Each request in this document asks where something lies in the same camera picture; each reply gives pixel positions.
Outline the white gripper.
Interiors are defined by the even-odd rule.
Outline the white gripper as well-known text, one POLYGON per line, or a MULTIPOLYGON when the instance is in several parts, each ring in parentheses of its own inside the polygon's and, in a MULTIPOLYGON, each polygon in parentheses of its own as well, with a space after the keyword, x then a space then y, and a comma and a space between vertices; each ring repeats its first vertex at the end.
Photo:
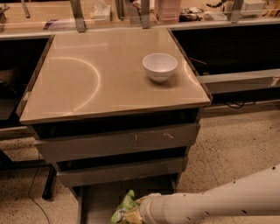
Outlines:
POLYGON ((160 224, 160 193, 151 193, 144 197, 140 207, 134 207, 123 216, 131 224, 160 224))

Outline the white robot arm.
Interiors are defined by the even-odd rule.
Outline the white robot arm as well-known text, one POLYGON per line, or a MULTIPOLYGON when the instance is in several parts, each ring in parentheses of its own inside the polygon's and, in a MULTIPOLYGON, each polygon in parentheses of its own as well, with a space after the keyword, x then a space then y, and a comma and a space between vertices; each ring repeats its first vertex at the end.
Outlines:
POLYGON ((146 196, 124 214, 133 224, 193 224, 211 216, 280 214, 280 165, 200 193, 146 196))

